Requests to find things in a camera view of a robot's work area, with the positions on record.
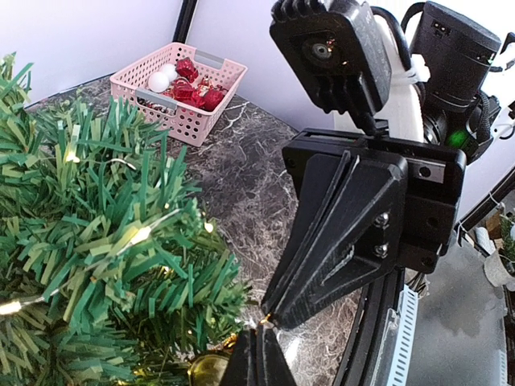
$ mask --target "screw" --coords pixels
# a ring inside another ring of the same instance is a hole
[[[377,257],[384,259],[388,255],[388,245],[378,245],[376,248],[374,248],[373,252]]]
[[[328,60],[332,56],[332,47],[328,47],[326,44],[315,43],[312,50],[315,57],[319,60]]]
[[[378,228],[386,228],[389,222],[389,214],[381,213],[376,219],[373,221],[373,224]]]

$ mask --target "green pine needles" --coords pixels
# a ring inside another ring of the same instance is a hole
[[[515,263],[515,240],[511,237],[511,230],[515,223],[508,217],[501,217],[501,235],[503,240],[503,256]]]
[[[237,332],[249,287],[185,149],[123,101],[29,114],[30,65],[0,63],[0,384],[186,384],[178,354]]]

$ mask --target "marble countertop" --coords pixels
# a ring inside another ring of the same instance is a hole
[[[80,94],[96,110],[106,112],[109,78],[81,86]],[[75,95],[76,90],[70,90],[32,108]],[[258,301],[281,257],[295,216],[295,190],[281,155],[294,135],[279,119],[235,96],[206,142],[187,150],[188,172],[203,188],[200,199],[237,254],[241,277],[251,280]],[[182,146],[170,139],[168,153],[176,156]],[[301,327],[278,332],[298,386],[332,384],[358,300],[358,293],[351,294]],[[245,320],[258,322],[262,317],[257,306],[245,310]]]

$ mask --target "black rod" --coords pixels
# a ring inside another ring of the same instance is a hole
[[[187,33],[190,31],[190,26],[192,25],[197,1],[198,0],[183,0],[179,20],[175,28],[174,42],[186,43]]]

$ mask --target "gold ornament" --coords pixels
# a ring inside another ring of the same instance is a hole
[[[236,334],[231,334],[212,353],[196,358],[187,371],[190,386],[218,386],[222,381],[229,363],[229,356],[237,339]]]
[[[187,371],[190,386],[218,386],[228,363],[229,358],[220,353],[198,357]]]

